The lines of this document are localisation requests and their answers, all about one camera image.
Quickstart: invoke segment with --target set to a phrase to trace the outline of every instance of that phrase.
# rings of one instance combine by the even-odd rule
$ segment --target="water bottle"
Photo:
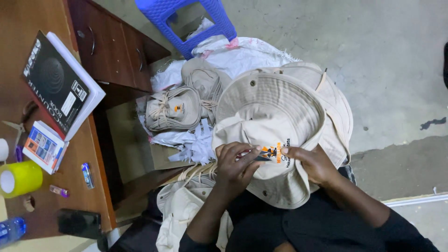
[[[0,222],[0,249],[19,240],[26,231],[25,220],[20,217]]]

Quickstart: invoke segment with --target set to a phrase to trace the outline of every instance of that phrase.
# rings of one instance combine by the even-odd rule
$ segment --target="drawer handle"
[[[143,58],[142,58],[142,54],[140,53],[140,50],[139,50],[138,48],[135,48],[135,50],[137,50],[137,52],[138,52],[138,58],[140,59],[140,69],[139,69],[139,71],[141,72],[141,71],[142,71],[142,68],[143,68]]]
[[[93,30],[90,26],[89,26],[89,29],[90,29],[90,32],[92,33],[92,40],[93,40],[92,52],[90,53],[90,55],[93,55],[93,51],[95,50],[95,36],[93,35]]]

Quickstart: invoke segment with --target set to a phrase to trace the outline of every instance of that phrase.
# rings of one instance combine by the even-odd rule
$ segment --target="hand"
[[[326,186],[340,176],[330,158],[318,144],[312,151],[299,147],[283,147],[281,153],[287,157],[298,159],[302,162],[303,169],[308,173],[308,180],[319,185]]]
[[[250,153],[235,161],[237,155],[247,149],[251,149]],[[255,171],[264,164],[262,161],[254,161],[260,151],[261,146],[253,147],[248,143],[239,142],[223,144],[216,148],[218,168],[213,190],[217,191],[223,200],[229,203],[247,188]]]

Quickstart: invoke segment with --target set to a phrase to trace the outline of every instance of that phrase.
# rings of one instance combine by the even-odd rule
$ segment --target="black sleeve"
[[[391,209],[389,219],[376,229],[386,243],[388,252],[434,251],[438,252],[429,239],[424,238],[411,223]]]
[[[203,244],[193,241],[185,232],[179,243],[179,252],[220,252],[216,246],[216,240],[212,243]]]

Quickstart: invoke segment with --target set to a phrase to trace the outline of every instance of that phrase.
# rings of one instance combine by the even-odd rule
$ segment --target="mobile phone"
[[[101,238],[101,215],[88,211],[59,209],[57,212],[59,232],[83,238]]]

